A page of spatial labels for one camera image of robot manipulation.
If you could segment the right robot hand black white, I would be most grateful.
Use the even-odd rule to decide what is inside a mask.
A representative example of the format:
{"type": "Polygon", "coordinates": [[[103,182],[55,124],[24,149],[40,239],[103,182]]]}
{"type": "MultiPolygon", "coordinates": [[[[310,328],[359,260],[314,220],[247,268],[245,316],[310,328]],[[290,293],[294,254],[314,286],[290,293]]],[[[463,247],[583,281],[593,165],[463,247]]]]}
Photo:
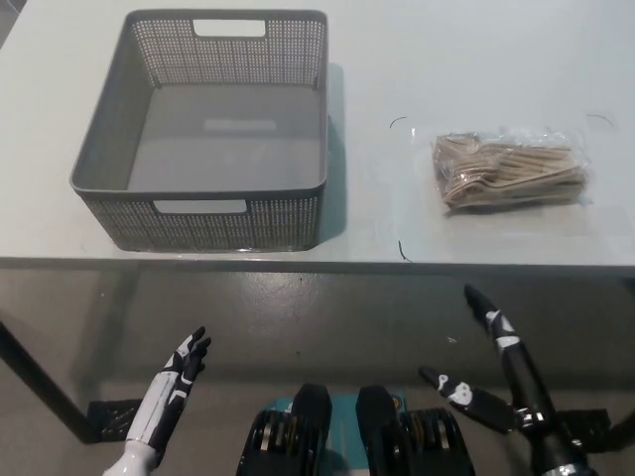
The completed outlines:
{"type": "Polygon", "coordinates": [[[535,475],[594,475],[585,453],[568,437],[522,338],[503,311],[472,285],[463,289],[473,317],[493,342],[512,402],[506,403],[430,366],[419,375],[457,411],[501,434],[518,431],[530,446],[535,475]]]}

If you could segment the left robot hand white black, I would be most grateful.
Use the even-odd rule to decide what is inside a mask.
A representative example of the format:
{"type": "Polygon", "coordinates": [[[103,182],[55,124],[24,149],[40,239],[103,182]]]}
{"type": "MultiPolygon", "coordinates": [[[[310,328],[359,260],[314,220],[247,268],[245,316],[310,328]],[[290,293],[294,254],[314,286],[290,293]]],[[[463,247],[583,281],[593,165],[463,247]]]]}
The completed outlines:
{"type": "Polygon", "coordinates": [[[128,430],[126,440],[152,448],[163,458],[198,374],[205,368],[211,338],[204,326],[189,335],[155,375],[128,430]]]}

